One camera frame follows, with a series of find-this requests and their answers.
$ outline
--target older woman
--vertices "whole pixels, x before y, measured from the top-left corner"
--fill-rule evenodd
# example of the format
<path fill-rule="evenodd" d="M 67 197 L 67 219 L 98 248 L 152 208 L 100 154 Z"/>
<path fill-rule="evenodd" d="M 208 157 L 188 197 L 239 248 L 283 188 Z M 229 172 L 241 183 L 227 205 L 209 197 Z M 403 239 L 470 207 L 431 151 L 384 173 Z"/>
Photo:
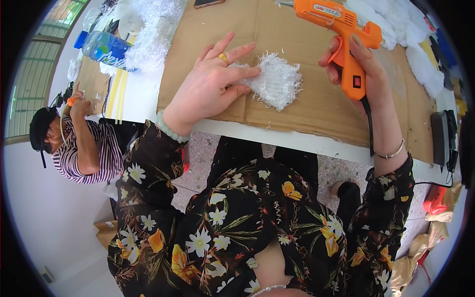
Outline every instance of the older woman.
<path fill-rule="evenodd" d="M 233 37 L 204 49 L 126 157 L 108 257 L 117 284 L 126 297 L 382 296 L 413 196 L 412 159 L 387 74 L 356 36 L 350 49 L 366 71 L 374 150 L 388 156 L 375 157 L 362 202 L 351 182 L 333 188 L 336 214 L 318 202 L 315 154 L 277 148 L 264 159 L 260 144 L 222 137 L 207 188 L 185 214 L 171 206 L 193 125 L 251 91 L 227 85 L 260 72 L 227 68 L 255 47 L 224 52 Z M 337 47 L 334 38 L 319 61 L 335 85 L 341 69 L 326 61 Z"/>

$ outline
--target red power switch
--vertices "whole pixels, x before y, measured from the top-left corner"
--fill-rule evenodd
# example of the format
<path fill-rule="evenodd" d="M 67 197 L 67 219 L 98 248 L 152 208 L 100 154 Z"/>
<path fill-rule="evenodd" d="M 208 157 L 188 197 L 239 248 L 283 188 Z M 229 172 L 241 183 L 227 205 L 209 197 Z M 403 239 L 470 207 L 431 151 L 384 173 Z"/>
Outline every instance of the red power switch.
<path fill-rule="evenodd" d="M 361 89 L 361 77 L 353 75 L 353 87 Z"/>

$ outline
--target black hat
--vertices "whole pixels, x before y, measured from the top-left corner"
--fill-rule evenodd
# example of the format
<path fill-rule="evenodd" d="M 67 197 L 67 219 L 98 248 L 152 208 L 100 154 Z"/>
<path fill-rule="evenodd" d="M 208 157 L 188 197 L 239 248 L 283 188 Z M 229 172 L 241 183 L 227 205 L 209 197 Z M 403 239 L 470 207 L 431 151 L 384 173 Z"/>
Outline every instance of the black hat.
<path fill-rule="evenodd" d="M 40 108 L 30 123 L 30 143 L 31 147 L 41 152 L 41 158 L 43 160 L 43 167 L 46 168 L 45 157 L 43 151 L 45 149 L 45 138 L 48 133 L 49 125 L 57 117 L 57 111 L 55 107 Z"/>

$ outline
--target plastic water bottle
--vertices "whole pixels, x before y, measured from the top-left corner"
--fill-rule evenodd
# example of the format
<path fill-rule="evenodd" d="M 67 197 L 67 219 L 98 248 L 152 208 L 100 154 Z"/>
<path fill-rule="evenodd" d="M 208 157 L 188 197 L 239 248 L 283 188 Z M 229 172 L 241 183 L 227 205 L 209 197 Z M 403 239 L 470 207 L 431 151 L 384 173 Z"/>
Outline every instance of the plastic water bottle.
<path fill-rule="evenodd" d="M 83 54 L 93 61 L 133 72 L 137 68 L 127 69 L 124 63 L 125 52 L 130 46 L 132 45 L 127 41 L 101 31 L 82 31 L 74 43 L 75 48 L 80 48 Z"/>

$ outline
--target glue gun trigger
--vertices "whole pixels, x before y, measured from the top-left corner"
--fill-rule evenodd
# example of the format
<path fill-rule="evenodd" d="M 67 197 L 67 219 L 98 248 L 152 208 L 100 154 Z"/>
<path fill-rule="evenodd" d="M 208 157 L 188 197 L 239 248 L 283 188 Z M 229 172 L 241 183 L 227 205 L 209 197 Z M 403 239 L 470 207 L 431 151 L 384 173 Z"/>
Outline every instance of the glue gun trigger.
<path fill-rule="evenodd" d="M 328 59 L 328 64 L 333 62 L 341 67 L 343 67 L 343 52 L 341 51 L 343 46 L 343 38 L 341 36 L 337 36 L 336 39 L 338 40 L 338 48 L 333 53 L 333 55 Z"/>

